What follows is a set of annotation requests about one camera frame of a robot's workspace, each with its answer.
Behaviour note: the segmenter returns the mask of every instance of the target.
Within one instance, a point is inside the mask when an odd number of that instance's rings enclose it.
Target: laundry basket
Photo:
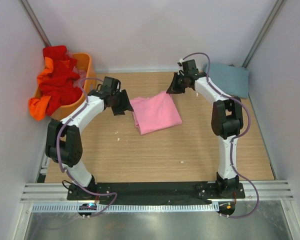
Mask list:
[[[86,77],[87,78],[95,78],[96,73],[94,71],[94,67],[92,64],[92,58],[88,53],[80,52],[80,53],[73,53],[72,57],[77,60],[77,63],[75,67],[78,70],[85,70],[86,71]],[[84,82],[83,89],[86,93],[90,92],[91,88],[96,88],[97,81],[94,79],[87,79]],[[39,87],[36,88],[34,97],[35,98],[41,98],[42,93],[39,89]],[[61,120],[65,117],[69,116],[74,110],[76,110],[84,101],[86,100],[86,97],[84,94],[81,95],[78,101],[76,101],[73,104],[70,105],[63,105],[59,107],[53,114],[52,118],[55,120]]]

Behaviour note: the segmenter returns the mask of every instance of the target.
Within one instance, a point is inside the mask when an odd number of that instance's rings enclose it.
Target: pink cloth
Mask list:
[[[134,98],[130,103],[134,110],[134,125],[141,135],[182,123],[172,96],[165,91],[149,98]]]

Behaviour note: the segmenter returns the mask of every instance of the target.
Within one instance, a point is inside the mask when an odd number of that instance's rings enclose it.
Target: blue towel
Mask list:
[[[244,67],[212,62],[209,77],[226,94],[238,96],[239,98],[247,98],[249,73]]]

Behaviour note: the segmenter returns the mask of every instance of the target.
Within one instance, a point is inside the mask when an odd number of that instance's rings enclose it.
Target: wooden surface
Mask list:
[[[113,73],[130,99],[152,97],[169,87],[173,73]],[[94,118],[81,139],[82,160],[97,182],[214,181],[219,166],[219,144],[211,129],[212,106],[188,88],[173,95],[182,124],[141,136],[131,112],[113,116],[111,109]],[[250,101],[250,131],[238,140],[237,169],[251,180],[273,180],[270,163]],[[244,116],[244,128],[247,116]],[[46,183],[68,180],[58,164],[50,162]]]

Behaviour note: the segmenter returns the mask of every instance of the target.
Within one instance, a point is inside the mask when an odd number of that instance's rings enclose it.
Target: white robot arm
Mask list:
[[[228,101],[228,98],[225,98],[223,96],[220,96],[220,94],[217,94],[216,91],[211,87],[211,85],[214,86],[215,89],[217,89],[219,92],[223,92],[220,88],[218,88],[209,78],[210,84],[208,84],[207,77],[201,77],[194,83],[194,89],[201,95],[203,95],[211,105],[213,105],[217,101]],[[219,141],[219,168],[218,168],[218,174],[222,179],[232,179],[236,177],[236,173],[234,172],[231,161],[230,161],[230,145],[231,141],[233,140],[233,136],[229,136],[226,139],[224,139],[221,136],[218,136]],[[233,159],[233,165],[236,168],[236,152],[237,152],[237,142],[238,139],[233,140],[233,152],[232,152],[232,159]]]
[[[121,82],[118,79],[106,76],[103,84],[99,84],[97,89],[92,90],[88,94],[87,100],[70,116],[61,121],[52,120],[48,125],[45,154],[54,162],[59,163],[57,154],[59,151],[61,168],[75,180],[75,184],[79,184],[91,192],[96,191],[96,183],[81,160],[83,153],[81,133],[90,121],[107,107],[112,108],[115,116],[124,115],[126,110],[133,111],[126,90],[120,88]],[[60,140],[58,145],[58,133],[62,127],[64,129],[61,136],[66,136],[66,139]]]
[[[181,59],[179,66],[182,66],[182,70],[174,73],[172,83],[166,92],[182,94],[185,93],[186,88],[192,88],[212,105],[211,127],[219,141],[216,186],[219,195],[227,197],[239,187],[239,177],[233,167],[236,168],[237,136],[244,126],[242,107],[231,97],[225,97],[227,95],[210,78],[207,80],[205,72],[199,73],[195,60]]]

